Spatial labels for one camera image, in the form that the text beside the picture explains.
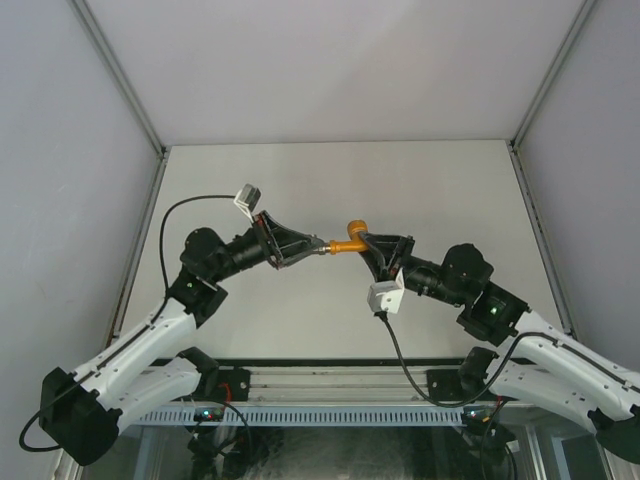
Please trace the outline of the orange water faucet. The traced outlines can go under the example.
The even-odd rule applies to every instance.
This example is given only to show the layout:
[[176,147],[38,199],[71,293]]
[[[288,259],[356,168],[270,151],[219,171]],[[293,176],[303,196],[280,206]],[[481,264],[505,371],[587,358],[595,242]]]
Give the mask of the orange water faucet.
[[346,227],[348,239],[345,241],[331,240],[328,243],[328,253],[337,255],[342,253],[362,253],[368,250],[367,244],[361,238],[368,232],[368,226],[364,220],[352,220]]

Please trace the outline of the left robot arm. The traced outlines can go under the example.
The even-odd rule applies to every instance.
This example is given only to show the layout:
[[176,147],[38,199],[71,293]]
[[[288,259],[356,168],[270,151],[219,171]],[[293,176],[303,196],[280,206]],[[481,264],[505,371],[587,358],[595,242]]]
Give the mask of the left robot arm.
[[87,466],[158,406],[189,394],[211,398],[219,387],[216,363],[195,347],[159,371],[145,370],[214,315],[227,297],[222,281],[263,262],[280,269],[330,249],[328,242],[288,229],[265,211],[229,242],[211,228],[194,230],[185,240],[178,276],[154,312],[72,371],[56,367],[45,376],[40,428],[79,465]]

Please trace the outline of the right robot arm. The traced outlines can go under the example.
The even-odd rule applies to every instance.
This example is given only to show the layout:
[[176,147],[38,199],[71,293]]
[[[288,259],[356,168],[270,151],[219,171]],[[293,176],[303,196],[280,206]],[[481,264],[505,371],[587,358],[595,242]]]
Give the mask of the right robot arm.
[[493,283],[493,267],[470,243],[451,247],[441,263],[413,256],[409,236],[351,235],[374,276],[373,311],[384,317],[399,303],[393,290],[459,309],[464,331],[492,348],[459,374],[461,391],[488,392],[534,404],[580,425],[617,457],[639,461],[639,374],[555,328],[524,300]]

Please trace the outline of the grey metal tee fitting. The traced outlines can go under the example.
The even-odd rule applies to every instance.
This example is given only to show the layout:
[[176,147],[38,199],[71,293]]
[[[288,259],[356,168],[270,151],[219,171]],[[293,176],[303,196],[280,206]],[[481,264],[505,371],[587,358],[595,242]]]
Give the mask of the grey metal tee fitting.
[[315,255],[326,255],[331,253],[331,245],[329,242],[318,244],[314,247],[313,253]]

